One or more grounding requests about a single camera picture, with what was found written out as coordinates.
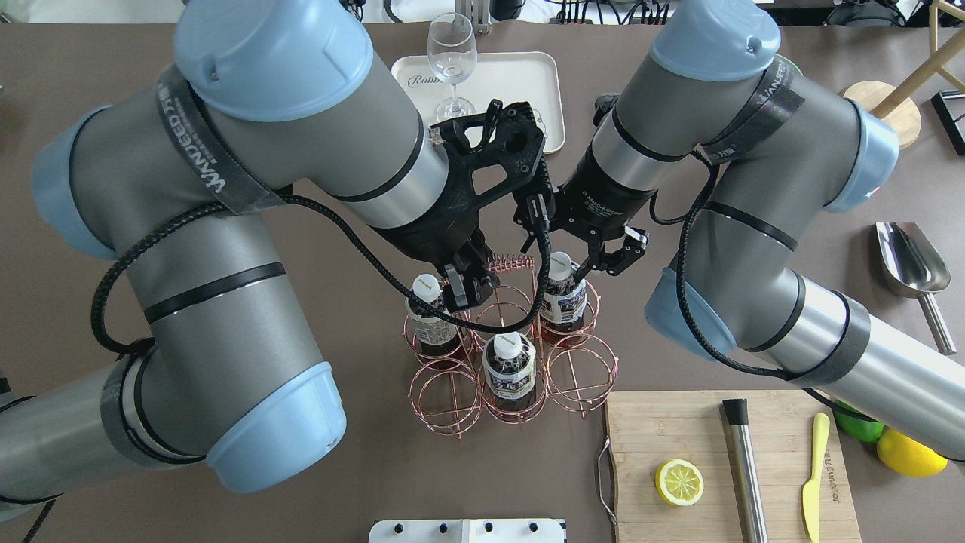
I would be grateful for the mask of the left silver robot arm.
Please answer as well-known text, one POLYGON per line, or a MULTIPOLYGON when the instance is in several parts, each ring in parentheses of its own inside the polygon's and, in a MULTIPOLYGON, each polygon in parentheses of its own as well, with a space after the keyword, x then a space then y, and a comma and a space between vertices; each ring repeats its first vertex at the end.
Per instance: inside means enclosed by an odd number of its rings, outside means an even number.
POLYGON ((547 253, 544 133, 527 103, 428 126, 337 1, 189 1, 173 64, 39 154, 39 213, 127 274, 152 336, 92 376, 2 407, 2 519, 137 470, 206 462, 232 492, 299 474, 347 427, 331 365, 263 210, 316 183, 480 305, 496 285, 479 209, 507 193, 547 253))

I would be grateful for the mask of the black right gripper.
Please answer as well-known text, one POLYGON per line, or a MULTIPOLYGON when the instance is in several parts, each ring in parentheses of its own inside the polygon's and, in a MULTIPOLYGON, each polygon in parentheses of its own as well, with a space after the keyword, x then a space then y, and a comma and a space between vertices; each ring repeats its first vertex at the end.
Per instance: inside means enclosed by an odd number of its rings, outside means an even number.
POLYGON ((582 281, 590 272, 607 272, 617 276, 640 260, 648 248, 649 233, 641 228, 624 228, 652 196, 651 190, 637 190, 621 185, 603 171, 594 158, 583 158, 568 182, 551 192, 545 160, 528 169, 528 179, 514 190, 517 210, 514 220, 524 230, 534 229, 525 198, 544 196, 546 210, 552 214, 550 230, 562 229, 588 241, 588 256, 574 275, 582 281), (604 252, 604 241, 625 233, 621 248, 604 252))

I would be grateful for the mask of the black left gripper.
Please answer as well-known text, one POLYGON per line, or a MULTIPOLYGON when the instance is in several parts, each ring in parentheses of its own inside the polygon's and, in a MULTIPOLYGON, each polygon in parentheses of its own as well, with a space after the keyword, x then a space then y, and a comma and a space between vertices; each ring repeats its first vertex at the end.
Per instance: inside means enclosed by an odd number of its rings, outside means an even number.
POLYGON ((475 282, 496 288, 494 252, 479 230, 479 209, 521 188, 544 155, 544 132, 528 102, 492 100, 486 113, 439 121, 430 127, 434 150, 447 158, 446 182, 427 212, 377 233, 397 250, 430 262, 448 281, 443 299, 451 313, 479 305, 475 282))

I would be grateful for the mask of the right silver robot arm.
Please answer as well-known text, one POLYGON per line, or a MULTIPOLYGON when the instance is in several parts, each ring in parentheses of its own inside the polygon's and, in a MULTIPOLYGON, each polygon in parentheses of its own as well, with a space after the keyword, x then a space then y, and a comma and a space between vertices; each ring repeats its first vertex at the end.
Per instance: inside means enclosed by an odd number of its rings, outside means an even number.
POLYGON ((686 350, 820 389, 948 460, 964 454, 963 367, 787 262, 820 212, 847 212, 895 168, 895 133, 800 75, 751 1, 682 1, 556 195, 552 229, 596 244, 700 147, 719 182, 685 219, 645 307, 686 350))

